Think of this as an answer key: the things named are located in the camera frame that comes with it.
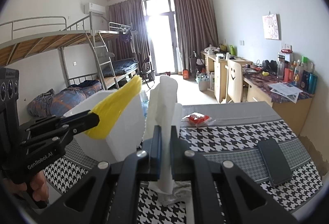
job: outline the wooden chair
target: wooden chair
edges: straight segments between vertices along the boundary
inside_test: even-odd
[[[141,66],[141,71],[138,73],[145,81],[146,85],[148,86],[149,89],[150,86],[148,85],[147,81],[146,81],[146,78],[148,77],[148,75],[150,74],[151,75],[151,78],[152,78],[152,81],[153,83],[155,83],[154,81],[154,78],[152,76],[152,67],[151,67],[151,56],[148,56],[142,63],[142,66]]]
[[[230,101],[241,102],[243,93],[242,66],[235,61],[228,60],[227,67],[226,103]]]

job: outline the green cap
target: green cap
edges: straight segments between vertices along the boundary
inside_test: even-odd
[[[302,56],[302,63],[307,63],[308,62],[308,58],[305,56]]]

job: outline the floor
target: floor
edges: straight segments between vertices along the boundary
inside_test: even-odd
[[[198,84],[195,79],[184,80],[182,75],[173,74],[170,76],[178,83],[177,89],[177,102],[182,105],[192,104],[218,104],[215,99],[213,91],[207,90],[204,92],[199,91]],[[151,89],[155,88],[160,82],[160,76],[155,77],[155,83],[153,81],[148,82]],[[150,89],[146,83],[143,82],[142,90],[146,91],[148,97],[150,97]]]

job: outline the white tissue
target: white tissue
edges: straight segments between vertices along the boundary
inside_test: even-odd
[[[146,127],[143,140],[153,137],[155,125],[161,126],[162,131],[162,159],[160,179],[149,183],[149,189],[165,194],[172,194],[174,181],[170,166],[170,135],[171,126],[175,125],[179,134],[182,117],[182,105],[177,101],[177,82],[161,76],[160,83],[151,90],[149,107],[147,110]]]

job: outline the door frame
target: door frame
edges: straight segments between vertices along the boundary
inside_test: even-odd
[[[143,0],[143,5],[145,8],[145,19],[146,22],[148,22],[149,18],[152,17],[153,15],[149,16],[147,15],[147,2],[148,0]],[[168,0],[168,4],[169,4],[169,12],[164,12],[164,13],[160,13],[157,16],[168,16],[169,17],[169,27],[170,27],[170,34],[171,34],[171,42],[172,42],[172,53],[174,56],[174,66],[175,66],[175,73],[173,74],[178,74],[178,60],[177,60],[177,39],[176,39],[176,28],[175,28],[175,19],[174,19],[174,15],[175,15],[175,11],[171,10],[171,3],[170,0]],[[160,75],[157,72],[157,65],[156,65],[156,60],[155,60],[155,54],[154,54],[154,47],[153,47],[153,43],[150,43],[150,51],[151,51],[151,58],[152,58],[152,63],[154,64],[154,70],[155,70],[155,74],[156,75]]]

